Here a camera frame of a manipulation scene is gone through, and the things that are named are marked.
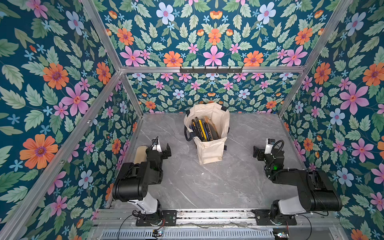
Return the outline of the cream canvas tote bag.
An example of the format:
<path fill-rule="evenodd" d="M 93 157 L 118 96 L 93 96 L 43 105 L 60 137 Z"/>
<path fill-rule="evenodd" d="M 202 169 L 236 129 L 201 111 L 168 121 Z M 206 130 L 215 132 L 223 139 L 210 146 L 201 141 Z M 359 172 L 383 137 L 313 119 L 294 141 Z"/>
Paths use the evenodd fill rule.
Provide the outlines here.
<path fill-rule="evenodd" d="M 192 119 L 195 119 L 202 135 L 199 119 L 204 120 L 204 117 L 211 119 L 215 125 L 219 139 L 214 141 L 201 141 L 192 128 Z M 223 159 L 224 151 L 226 150 L 227 135 L 230 131 L 230 112 L 229 110 L 217 103 L 199 104 L 193 106 L 186 111 L 184 118 L 184 134 L 188 142 L 193 141 L 197 148 L 200 165 L 220 162 Z"/>

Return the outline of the brown cover book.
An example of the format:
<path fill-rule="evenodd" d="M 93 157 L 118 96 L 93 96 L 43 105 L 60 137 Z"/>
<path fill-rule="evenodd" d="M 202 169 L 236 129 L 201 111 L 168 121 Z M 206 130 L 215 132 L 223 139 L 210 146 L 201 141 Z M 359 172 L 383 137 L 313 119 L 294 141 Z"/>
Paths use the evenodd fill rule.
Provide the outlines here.
<path fill-rule="evenodd" d="M 209 119 L 208 117 L 204 117 L 204 120 L 206 121 L 206 123 L 208 124 L 208 126 L 210 128 L 210 131 L 211 131 L 211 134 L 213 137 L 212 141 L 218 140 L 220 137 L 219 137 L 218 131 L 217 131 L 215 125 L 213 124 L 213 122 L 211 121 L 211 119 Z"/>

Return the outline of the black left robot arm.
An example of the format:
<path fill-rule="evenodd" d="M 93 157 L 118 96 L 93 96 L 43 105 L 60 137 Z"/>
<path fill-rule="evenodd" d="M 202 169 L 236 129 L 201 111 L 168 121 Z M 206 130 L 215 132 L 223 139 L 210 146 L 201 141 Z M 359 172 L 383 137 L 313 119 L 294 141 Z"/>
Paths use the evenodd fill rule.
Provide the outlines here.
<path fill-rule="evenodd" d="M 162 215 L 160 201 L 149 193 L 150 185 L 159 185 L 163 180 L 163 161 L 172 156 L 169 145 L 164 150 L 160 145 L 137 148 L 135 160 L 124 163 L 112 189 L 114 200 L 128 202 L 145 215 Z"/>

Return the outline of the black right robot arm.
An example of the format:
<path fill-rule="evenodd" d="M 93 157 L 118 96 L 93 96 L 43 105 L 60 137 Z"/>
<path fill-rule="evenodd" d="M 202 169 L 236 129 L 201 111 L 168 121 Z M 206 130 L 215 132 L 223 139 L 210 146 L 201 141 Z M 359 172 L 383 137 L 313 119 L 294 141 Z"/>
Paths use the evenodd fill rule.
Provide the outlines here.
<path fill-rule="evenodd" d="M 342 200 L 324 171 L 308 171 L 284 168 L 284 151 L 271 147 L 270 150 L 254 146 L 253 157 L 265 163 L 264 171 L 274 184 L 294 186 L 297 195 L 288 199 L 275 200 L 270 210 L 253 210 L 258 224 L 296 225 L 295 215 L 317 212 L 328 216 L 329 212 L 342 209 Z"/>

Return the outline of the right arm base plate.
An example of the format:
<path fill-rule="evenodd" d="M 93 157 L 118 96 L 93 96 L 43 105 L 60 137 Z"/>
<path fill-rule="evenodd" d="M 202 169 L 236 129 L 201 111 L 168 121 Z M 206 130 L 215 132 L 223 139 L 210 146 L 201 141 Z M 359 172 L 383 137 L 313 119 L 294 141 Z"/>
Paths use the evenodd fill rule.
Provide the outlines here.
<path fill-rule="evenodd" d="M 255 215 L 258 226 L 296 226 L 297 221 L 294 215 L 282 215 L 279 211 L 272 212 L 271 210 L 251 210 Z"/>

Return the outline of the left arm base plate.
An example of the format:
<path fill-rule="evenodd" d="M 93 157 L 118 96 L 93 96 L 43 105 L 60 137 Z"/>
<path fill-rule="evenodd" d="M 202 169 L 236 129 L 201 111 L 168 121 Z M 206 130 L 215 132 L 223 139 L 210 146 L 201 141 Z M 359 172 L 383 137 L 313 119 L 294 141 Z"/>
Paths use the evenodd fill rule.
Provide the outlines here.
<path fill-rule="evenodd" d="M 178 212 L 176 210 L 161 210 L 154 214 L 140 214 L 137 217 L 136 226 L 137 227 L 161 227 L 161 226 L 171 226 L 176 225 Z"/>

